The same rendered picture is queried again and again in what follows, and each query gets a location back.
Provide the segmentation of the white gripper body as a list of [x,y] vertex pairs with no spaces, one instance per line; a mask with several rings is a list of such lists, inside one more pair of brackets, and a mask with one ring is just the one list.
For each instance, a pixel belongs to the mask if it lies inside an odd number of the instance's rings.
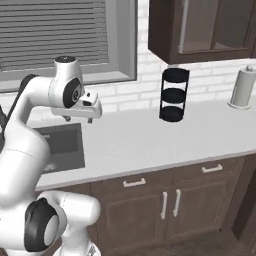
[[66,108],[52,108],[52,113],[58,116],[70,116],[81,118],[100,118],[102,116],[102,105],[97,99],[91,106],[85,106],[84,101],[79,101],[73,107]]

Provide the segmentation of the brown drawer front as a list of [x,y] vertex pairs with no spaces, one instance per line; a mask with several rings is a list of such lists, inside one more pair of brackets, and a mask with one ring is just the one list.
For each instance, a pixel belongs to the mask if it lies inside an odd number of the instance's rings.
[[[135,182],[145,178],[146,184],[135,187],[123,187],[123,181]],[[156,187],[169,186],[173,183],[173,171],[171,169],[158,170],[118,178],[111,178],[91,183],[91,191],[95,196],[117,195],[124,192],[136,192]]]
[[[202,173],[201,171],[202,167],[212,168],[212,167],[216,167],[218,164],[222,165],[223,167],[222,171],[206,173],[206,174]],[[227,159],[198,163],[198,164],[193,164],[188,166],[182,166],[175,169],[173,183],[181,184],[184,182],[220,176],[225,173],[232,173],[235,165],[236,165],[235,158],[227,158]]]

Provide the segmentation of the grey sink basin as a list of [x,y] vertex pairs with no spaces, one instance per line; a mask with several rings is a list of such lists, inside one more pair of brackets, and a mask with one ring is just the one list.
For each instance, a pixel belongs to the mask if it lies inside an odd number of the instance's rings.
[[36,128],[50,147],[45,173],[68,171],[85,167],[81,124],[65,124]]

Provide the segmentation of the window with grey blinds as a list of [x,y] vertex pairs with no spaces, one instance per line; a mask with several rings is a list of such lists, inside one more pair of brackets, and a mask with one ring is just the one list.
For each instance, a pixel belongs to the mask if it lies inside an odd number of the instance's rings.
[[138,0],[0,0],[0,92],[28,74],[55,75],[54,59],[73,56],[84,83],[137,76]]

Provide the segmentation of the black three-tier stand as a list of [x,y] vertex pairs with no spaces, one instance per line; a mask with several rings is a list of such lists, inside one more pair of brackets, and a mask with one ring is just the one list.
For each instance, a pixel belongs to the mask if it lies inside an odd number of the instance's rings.
[[[183,119],[190,71],[182,68],[167,68],[162,73],[159,118],[166,122],[179,122]],[[164,88],[164,83],[185,83],[184,89]]]

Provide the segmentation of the brown cupboard door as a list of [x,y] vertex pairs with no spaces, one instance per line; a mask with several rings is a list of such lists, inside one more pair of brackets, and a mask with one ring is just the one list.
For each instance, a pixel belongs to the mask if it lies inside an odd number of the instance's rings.
[[[177,217],[173,216],[176,189],[181,190],[181,200]],[[214,181],[200,185],[178,186],[171,196],[166,240],[171,241],[195,234],[211,231],[221,226],[229,202],[229,181]]]
[[159,244],[165,219],[161,219],[161,189],[134,192],[105,199],[98,222],[99,241],[106,251]]

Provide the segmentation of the white paper towel roll holder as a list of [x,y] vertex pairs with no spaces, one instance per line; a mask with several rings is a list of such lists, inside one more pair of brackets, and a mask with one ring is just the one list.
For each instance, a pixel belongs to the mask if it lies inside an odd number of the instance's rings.
[[237,74],[232,96],[228,105],[240,110],[249,109],[249,101],[255,82],[256,69],[251,65],[247,65],[245,68],[240,69]]

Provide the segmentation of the dark brown wall cabinet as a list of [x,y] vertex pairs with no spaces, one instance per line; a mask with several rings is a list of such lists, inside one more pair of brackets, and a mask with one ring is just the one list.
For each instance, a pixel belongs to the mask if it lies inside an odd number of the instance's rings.
[[[168,64],[170,60],[174,0],[149,1],[148,49]],[[256,43],[251,58],[256,58]]]

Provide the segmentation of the glass wall cabinet door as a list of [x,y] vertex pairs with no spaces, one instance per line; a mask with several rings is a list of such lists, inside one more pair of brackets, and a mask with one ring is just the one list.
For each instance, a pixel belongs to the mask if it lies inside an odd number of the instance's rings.
[[174,0],[170,60],[181,64],[251,58],[256,0],[189,0],[184,51],[179,53],[182,0]]

